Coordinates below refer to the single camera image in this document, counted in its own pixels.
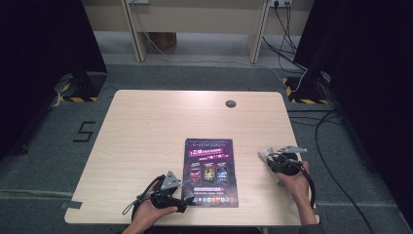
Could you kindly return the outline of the person's right hand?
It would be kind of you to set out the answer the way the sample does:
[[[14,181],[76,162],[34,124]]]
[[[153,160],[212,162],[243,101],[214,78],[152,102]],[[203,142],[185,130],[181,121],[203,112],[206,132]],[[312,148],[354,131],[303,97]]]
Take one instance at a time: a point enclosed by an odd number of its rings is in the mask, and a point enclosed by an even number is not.
[[[276,173],[284,188],[291,194],[296,204],[310,204],[309,182],[302,173],[297,175],[285,175]]]

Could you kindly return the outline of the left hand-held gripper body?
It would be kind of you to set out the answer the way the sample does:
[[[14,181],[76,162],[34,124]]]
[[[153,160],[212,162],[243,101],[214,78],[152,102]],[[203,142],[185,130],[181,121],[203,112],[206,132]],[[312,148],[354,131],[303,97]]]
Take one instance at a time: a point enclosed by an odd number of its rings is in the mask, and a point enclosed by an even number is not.
[[[164,209],[167,207],[180,207],[181,201],[173,198],[173,193],[180,186],[180,180],[173,172],[168,171],[165,175],[161,175],[159,182],[151,194],[151,202],[157,209]]]

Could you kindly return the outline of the black curtain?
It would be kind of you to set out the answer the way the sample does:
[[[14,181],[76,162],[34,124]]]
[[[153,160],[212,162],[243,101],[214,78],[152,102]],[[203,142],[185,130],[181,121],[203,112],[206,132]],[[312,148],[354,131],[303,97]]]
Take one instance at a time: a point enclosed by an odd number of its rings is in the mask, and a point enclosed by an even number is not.
[[[315,0],[297,62],[319,64],[413,226],[413,0]]]
[[[66,74],[106,70],[82,0],[0,0],[0,160]]]

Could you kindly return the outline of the glossy magazine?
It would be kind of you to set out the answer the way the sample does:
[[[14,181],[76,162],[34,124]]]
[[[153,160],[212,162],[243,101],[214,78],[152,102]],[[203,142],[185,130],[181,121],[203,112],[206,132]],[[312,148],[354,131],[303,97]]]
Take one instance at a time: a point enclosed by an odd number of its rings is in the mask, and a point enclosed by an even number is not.
[[[233,141],[226,138],[185,140],[181,198],[190,206],[239,206]]]

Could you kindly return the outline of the stand base with hazard tape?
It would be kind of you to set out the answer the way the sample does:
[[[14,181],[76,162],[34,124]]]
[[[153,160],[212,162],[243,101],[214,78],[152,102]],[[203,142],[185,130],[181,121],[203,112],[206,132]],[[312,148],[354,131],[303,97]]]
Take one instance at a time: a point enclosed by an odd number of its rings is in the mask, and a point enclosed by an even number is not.
[[[297,77],[284,77],[282,81],[290,102],[327,104],[327,97],[319,83],[319,79],[308,75],[307,71]]]
[[[61,80],[63,86],[57,92],[57,101],[97,101],[106,78],[107,74],[102,72],[89,72],[84,80],[69,74]]]

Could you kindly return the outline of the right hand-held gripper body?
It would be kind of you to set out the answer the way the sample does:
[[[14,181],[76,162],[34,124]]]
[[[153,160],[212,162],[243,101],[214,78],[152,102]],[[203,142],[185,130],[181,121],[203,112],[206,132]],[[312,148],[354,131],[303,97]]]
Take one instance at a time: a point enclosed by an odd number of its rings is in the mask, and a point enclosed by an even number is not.
[[[298,159],[298,153],[306,152],[306,148],[300,148],[293,145],[278,149],[275,154],[276,173],[282,173],[287,176],[295,176],[300,173],[303,166]]]

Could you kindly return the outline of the brown cardboard box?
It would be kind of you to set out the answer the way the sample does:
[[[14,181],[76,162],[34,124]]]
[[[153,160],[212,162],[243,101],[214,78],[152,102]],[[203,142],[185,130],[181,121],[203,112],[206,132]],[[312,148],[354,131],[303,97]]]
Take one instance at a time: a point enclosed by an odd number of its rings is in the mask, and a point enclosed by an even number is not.
[[[151,41],[162,52],[176,46],[176,34],[174,32],[150,32]]]

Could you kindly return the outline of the person's left hand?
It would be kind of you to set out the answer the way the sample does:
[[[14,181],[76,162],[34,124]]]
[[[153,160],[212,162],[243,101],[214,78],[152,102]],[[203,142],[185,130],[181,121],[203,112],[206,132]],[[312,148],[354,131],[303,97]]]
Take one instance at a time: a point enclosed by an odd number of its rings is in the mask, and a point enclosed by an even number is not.
[[[130,226],[148,229],[161,217],[177,212],[177,207],[156,208],[150,200],[144,201],[136,210]]]

